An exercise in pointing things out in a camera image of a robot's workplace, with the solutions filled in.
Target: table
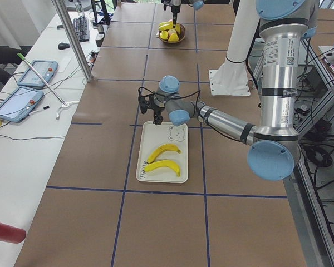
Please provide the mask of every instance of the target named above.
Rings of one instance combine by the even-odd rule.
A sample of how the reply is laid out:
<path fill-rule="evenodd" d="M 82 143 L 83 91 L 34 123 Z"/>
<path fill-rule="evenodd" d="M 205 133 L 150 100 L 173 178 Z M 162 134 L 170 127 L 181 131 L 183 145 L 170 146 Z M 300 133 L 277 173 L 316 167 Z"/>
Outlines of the table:
<path fill-rule="evenodd" d="M 137 181 L 141 126 L 152 119 L 139 114 L 139 86 L 174 75 L 182 95 L 200 89 L 208 105 L 259 121 L 256 90 L 210 95 L 232 8 L 183 5 L 188 35 L 176 46 L 155 38 L 170 16 L 161 4 L 117 7 L 15 266 L 306 266 L 283 183 L 251 172 L 247 146 L 191 121 L 188 181 Z"/>
<path fill-rule="evenodd" d="M 57 49 L 60 42 L 68 42 L 65 32 L 56 29 L 58 24 L 61 22 L 58 15 L 55 15 L 26 58 L 29 61 L 38 59 L 58 62 L 59 69 L 50 84 L 78 70 L 72 78 L 62 83 L 56 92 L 66 101 L 79 100 L 85 88 L 84 75 L 77 68 L 78 63 L 71 48 Z M 97 30 L 91 28 L 90 41 L 81 43 L 85 55 L 91 50 L 97 51 L 96 35 Z M 21 63 L 16 72 L 23 72 L 26 68 L 26 64 Z M 16 87 L 15 80 L 11 78 L 0 93 L 0 99 L 5 99 L 8 96 L 5 93 L 13 92 Z M 1 135 L 14 138 L 62 137 L 20 141 L 0 137 L 0 222 L 26 231 L 30 228 L 77 107 L 71 106 L 62 111 L 61 118 L 57 121 L 56 111 L 61 104 L 51 93 L 44 96 L 37 109 L 47 105 L 50 106 L 48 110 L 38 112 L 21 123 L 10 123 L 0 129 Z M 13 266 L 22 245 L 23 243 L 16 245 L 0 242 L 0 266 Z"/>

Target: red can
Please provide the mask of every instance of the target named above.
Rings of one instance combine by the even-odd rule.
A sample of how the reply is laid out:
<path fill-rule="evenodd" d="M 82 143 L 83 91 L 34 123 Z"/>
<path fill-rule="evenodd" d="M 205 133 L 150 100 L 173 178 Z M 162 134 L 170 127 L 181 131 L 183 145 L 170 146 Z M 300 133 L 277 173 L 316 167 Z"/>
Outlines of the red can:
<path fill-rule="evenodd" d="M 0 241 L 18 244 L 26 237 L 26 231 L 0 223 Z"/>

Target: white table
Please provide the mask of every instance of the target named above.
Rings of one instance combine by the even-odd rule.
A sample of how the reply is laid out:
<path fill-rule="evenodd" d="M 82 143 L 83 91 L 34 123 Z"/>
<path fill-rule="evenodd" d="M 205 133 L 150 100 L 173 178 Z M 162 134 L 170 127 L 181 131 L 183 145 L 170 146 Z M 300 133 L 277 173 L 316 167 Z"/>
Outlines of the white table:
<path fill-rule="evenodd" d="M 76 16 L 76 12 L 72 12 L 71 16 L 72 18 Z M 72 48 L 65 50 L 57 48 L 60 42 L 68 42 L 65 31 L 56 29 L 59 24 L 61 21 L 58 15 L 55 15 L 26 57 L 29 61 L 58 62 L 58 71 L 50 84 L 66 78 L 78 67 Z M 95 43 L 96 35 L 97 30 L 91 27 L 90 41 L 81 43 L 86 56 L 91 50 L 98 49 Z M 23 72 L 26 68 L 26 64 L 21 63 L 16 72 Z M 56 92 L 65 101 L 79 100 L 85 83 L 84 75 L 79 70 L 72 78 L 63 82 Z M 11 78 L 0 93 L 0 99 L 7 98 L 5 92 L 12 93 L 16 87 L 15 80 Z M 65 136 L 77 105 L 63 110 L 60 120 L 56 120 L 56 111 L 61 103 L 52 93 L 45 95 L 36 109 L 45 106 L 50 108 L 37 112 L 20 123 L 10 123 L 0 128 L 0 134 L 13 138 Z M 29 230 L 63 141 L 64 138 L 13 141 L 0 137 L 1 223 Z M 0 242 L 0 267 L 12 267 L 22 245 L 23 242 L 20 244 Z"/>

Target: keyboard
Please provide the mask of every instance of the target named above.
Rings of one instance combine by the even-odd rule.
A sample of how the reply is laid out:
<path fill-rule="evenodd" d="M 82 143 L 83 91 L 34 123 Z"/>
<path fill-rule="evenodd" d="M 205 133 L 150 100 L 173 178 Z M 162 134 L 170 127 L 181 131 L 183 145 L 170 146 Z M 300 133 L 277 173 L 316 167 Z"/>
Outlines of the keyboard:
<path fill-rule="evenodd" d="M 79 17 L 73 19 L 73 28 L 77 34 L 79 42 L 89 41 L 89 23 L 88 18 Z"/>

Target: computer mouse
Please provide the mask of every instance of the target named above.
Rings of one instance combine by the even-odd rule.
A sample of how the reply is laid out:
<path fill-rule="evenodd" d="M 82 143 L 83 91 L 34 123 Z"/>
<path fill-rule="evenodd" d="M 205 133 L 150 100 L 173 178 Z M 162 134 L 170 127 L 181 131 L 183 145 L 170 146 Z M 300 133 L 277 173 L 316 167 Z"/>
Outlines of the computer mouse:
<path fill-rule="evenodd" d="M 66 49 L 66 48 L 70 48 L 71 45 L 69 43 L 59 43 L 58 44 L 58 49 L 59 50 L 63 50 L 63 49 Z"/>

